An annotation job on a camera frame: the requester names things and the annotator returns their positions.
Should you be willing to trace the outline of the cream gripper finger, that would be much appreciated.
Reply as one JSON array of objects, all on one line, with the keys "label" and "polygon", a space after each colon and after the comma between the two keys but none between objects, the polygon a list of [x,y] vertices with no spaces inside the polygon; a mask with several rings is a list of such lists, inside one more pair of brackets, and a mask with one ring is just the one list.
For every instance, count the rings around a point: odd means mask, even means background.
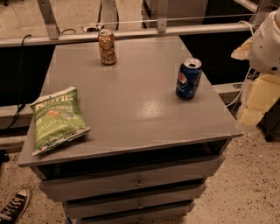
[{"label": "cream gripper finger", "polygon": [[252,83],[239,123],[256,126],[280,99],[280,76],[261,73]]},{"label": "cream gripper finger", "polygon": [[236,60],[247,60],[249,58],[251,42],[252,38],[248,38],[243,44],[233,50],[231,57]]}]

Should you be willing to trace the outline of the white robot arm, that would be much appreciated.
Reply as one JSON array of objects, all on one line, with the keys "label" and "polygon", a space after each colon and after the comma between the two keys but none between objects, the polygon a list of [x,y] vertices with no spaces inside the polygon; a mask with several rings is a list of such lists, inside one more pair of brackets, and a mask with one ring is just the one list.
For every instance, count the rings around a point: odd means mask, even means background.
[{"label": "white robot arm", "polygon": [[280,98],[280,9],[272,11],[231,57],[248,60],[250,68],[259,72],[251,85],[244,82],[239,123],[256,126]]}]

